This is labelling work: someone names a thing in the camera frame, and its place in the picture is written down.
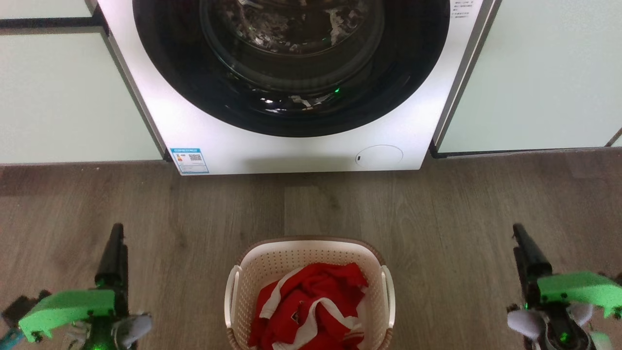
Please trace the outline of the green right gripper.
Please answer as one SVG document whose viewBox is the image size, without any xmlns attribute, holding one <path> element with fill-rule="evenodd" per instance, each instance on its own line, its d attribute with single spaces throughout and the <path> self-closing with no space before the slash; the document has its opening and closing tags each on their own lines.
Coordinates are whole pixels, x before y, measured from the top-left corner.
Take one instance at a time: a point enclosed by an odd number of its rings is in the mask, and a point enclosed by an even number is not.
<svg viewBox="0 0 622 350">
<path fill-rule="evenodd" d="M 542 303 L 586 303 L 603 309 L 604 317 L 621 317 L 622 287 L 593 272 L 553 275 L 553 266 L 521 223 L 513 224 L 513 249 L 526 309 Z"/>
</svg>

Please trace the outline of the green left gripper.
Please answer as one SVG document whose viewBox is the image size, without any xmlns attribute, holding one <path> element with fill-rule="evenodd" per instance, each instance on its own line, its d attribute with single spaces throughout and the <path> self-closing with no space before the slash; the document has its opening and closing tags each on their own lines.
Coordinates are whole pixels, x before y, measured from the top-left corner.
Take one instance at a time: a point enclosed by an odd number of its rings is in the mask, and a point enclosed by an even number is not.
<svg viewBox="0 0 622 350">
<path fill-rule="evenodd" d="M 18 321 L 27 341 L 35 343 L 43 336 L 51 338 L 54 330 L 77 321 L 116 316 L 115 292 L 100 290 L 104 287 L 121 287 L 121 316 L 128 317 L 127 255 L 123 224 L 115 223 L 95 275 L 95 285 L 99 289 L 66 290 L 41 299 Z"/>
</svg>

